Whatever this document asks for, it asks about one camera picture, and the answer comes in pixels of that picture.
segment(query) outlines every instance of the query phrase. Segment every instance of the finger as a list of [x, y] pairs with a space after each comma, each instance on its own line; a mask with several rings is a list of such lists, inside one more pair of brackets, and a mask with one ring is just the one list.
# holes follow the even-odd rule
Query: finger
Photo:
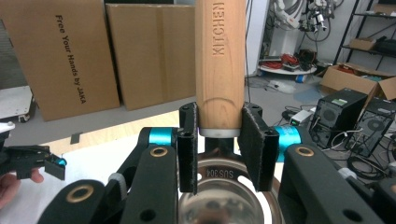
[[1, 178], [0, 191], [2, 194], [0, 195], [0, 209], [12, 201], [15, 195], [17, 195], [20, 185], [21, 181], [15, 175], [6, 174]]
[[38, 169], [32, 170], [32, 177], [30, 177], [35, 183], [41, 183], [44, 181], [44, 176], [38, 172]]

